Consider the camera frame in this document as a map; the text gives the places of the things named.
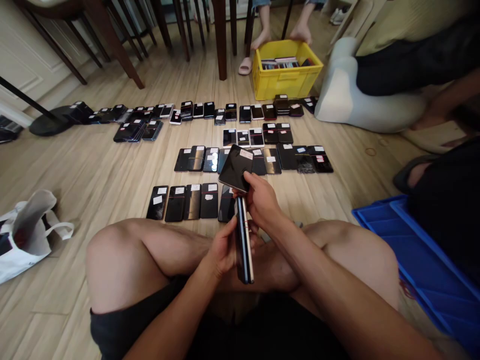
yellow plastic crate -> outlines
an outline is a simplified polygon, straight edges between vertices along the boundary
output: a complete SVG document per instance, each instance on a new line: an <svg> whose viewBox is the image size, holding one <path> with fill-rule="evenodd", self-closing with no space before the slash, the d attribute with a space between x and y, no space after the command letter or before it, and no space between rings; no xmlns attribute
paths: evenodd
<svg viewBox="0 0 480 360"><path fill-rule="evenodd" d="M285 69L262 69L262 59L295 56L300 65L310 58L314 65ZM270 100L275 95L287 94L289 98L306 98L324 67L312 49L302 41L281 40L263 44L255 51L253 60L253 88L255 99Z"/></svg>

white tote bag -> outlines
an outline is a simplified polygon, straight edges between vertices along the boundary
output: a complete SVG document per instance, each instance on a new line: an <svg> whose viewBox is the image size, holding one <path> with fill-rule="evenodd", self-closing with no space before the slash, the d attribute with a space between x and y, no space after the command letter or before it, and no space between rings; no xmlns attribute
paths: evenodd
<svg viewBox="0 0 480 360"><path fill-rule="evenodd" d="M52 208L57 198L48 190L36 191L28 201L21 201L15 209L0 216L0 284L32 267L52 251L47 236L55 230L62 240L74 233L71 222L59 222ZM42 217L50 225L45 230ZM21 238L21 248L14 241Z"/></svg>

stand base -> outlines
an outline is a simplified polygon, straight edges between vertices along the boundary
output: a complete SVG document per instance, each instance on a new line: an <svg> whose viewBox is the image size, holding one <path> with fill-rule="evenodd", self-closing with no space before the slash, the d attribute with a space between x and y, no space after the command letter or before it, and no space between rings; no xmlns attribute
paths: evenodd
<svg viewBox="0 0 480 360"><path fill-rule="evenodd" d="M60 106L50 110L56 117L55 120L45 115L37 117L29 127L30 132L37 136L49 137L70 129L74 124L64 118L64 113L68 112L69 109L70 106Z"/></svg>

white chair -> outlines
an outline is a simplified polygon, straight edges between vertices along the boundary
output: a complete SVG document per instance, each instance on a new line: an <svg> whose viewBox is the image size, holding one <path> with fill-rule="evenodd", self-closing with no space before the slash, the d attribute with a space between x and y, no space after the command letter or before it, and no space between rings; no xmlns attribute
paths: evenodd
<svg viewBox="0 0 480 360"><path fill-rule="evenodd" d="M349 124L376 133L398 133L418 120L427 105L415 93L369 96L357 87L357 41L339 39L331 53L327 74L315 107L324 122Z"/></svg>

blue plastic crate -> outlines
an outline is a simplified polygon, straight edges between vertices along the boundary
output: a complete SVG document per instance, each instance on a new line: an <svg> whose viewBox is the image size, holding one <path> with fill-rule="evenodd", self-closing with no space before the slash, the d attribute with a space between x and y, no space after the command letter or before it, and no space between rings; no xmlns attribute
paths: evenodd
<svg viewBox="0 0 480 360"><path fill-rule="evenodd" d="M480 358L480 289L448 258L407 211L407 196L376 201L352 211L358 223L395 252L400 277L440 331Z"/></svg>

